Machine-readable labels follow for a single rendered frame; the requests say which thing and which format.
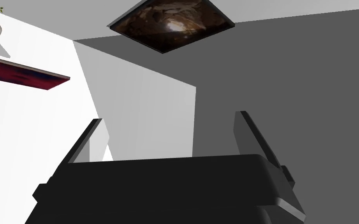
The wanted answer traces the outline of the red framed wall picture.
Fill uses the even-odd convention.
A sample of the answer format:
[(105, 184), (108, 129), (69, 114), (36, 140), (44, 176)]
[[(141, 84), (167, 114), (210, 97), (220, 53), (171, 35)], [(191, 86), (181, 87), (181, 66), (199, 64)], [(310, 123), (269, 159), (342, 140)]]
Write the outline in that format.
[(70, 77), (0, 59), (0, 81), (49, 90)]

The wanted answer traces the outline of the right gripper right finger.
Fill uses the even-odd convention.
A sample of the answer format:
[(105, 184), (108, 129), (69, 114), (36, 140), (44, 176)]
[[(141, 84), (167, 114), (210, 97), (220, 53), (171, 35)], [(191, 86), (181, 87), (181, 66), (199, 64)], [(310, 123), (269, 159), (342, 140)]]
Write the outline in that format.
[(273, 150), (246, 111), (235, 112), (233, 132), (241, 155), (259, 154), (278, 169), (282, 168)]

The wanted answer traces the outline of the brown framed wall picture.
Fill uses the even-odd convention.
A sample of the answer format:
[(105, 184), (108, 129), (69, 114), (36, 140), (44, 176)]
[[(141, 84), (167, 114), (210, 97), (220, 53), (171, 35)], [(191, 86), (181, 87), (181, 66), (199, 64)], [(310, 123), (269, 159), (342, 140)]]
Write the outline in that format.
[(108, 27), (162, 54), (235, 27), (210, 0), (141, 0)]

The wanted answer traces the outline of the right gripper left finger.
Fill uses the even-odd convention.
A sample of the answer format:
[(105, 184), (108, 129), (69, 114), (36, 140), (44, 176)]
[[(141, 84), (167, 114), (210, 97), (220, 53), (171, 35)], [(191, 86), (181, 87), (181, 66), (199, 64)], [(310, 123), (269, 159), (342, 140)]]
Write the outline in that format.
[(74, 146), (69, 163), (103, 161), (108, 146), (109, 133), (104, 119), (93, 119)]

